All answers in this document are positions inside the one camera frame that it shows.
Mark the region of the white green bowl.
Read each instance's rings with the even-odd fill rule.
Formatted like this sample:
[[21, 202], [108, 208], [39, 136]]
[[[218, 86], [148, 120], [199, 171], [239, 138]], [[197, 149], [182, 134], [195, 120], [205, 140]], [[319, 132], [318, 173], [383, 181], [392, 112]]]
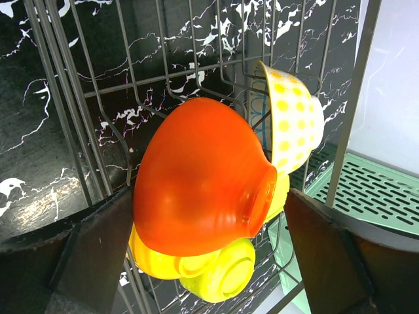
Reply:
[[276, 189], [273, 194], [270, 208], [264, 220], [264, 223], [272, 220], [276, 215], [283, 211], [287, 194], [290, 190], [290, 178], [289, 175], [282, 175], [278, 177], [276, 183]]

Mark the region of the orange bowl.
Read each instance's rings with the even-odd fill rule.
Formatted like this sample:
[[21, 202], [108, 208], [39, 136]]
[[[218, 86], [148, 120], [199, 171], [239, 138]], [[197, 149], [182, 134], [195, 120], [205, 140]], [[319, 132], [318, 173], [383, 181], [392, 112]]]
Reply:
[[178, 106], [158, 127], [134, 189], [139, 238], [157, 252], [198, 256], [257, 235], [276, 168], [249, 124], [207, 98]]
[[140, 240], [135, 226], [128, 241], [137, 267], [158, 279], [193, 278], [203, 274], [217, 259], [220, 250], [199, 256], [171, 256], [148, 248]]

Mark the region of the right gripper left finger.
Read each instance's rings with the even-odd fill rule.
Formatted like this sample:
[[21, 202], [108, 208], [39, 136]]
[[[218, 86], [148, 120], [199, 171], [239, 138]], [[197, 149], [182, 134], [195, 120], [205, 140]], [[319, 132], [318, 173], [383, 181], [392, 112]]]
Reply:
[[1, 242], [2, 313], [110, 313], [132, 230], [132, 188]]

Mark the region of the green striped bowl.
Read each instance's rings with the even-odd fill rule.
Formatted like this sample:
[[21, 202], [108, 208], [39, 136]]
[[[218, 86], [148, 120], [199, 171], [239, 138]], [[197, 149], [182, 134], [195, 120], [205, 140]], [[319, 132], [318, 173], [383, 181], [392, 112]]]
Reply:
[[247, 95], [247, 117], [278, 175], [288, 175], [323, 139], [319, 99], [295, 75], [257, 61]]

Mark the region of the yellow bowl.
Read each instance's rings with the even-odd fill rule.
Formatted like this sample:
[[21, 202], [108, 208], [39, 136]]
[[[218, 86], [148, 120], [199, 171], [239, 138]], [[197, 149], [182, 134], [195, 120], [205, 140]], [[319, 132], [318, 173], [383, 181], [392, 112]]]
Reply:
[[249, 239], [238, 239], [223, 249], [215, 262], [201, 275], [181, 278], [181, 285], [209, 303], [224, 302], [237, 296], [250, 282], [256, 253]]

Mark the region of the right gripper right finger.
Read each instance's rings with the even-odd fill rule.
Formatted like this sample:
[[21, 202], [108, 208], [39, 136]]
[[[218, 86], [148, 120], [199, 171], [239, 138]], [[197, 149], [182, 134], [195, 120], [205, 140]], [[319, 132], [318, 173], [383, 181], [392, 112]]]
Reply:
[[418, 236], [291, 189], [285, 217], [312, 313], [417, 313]]

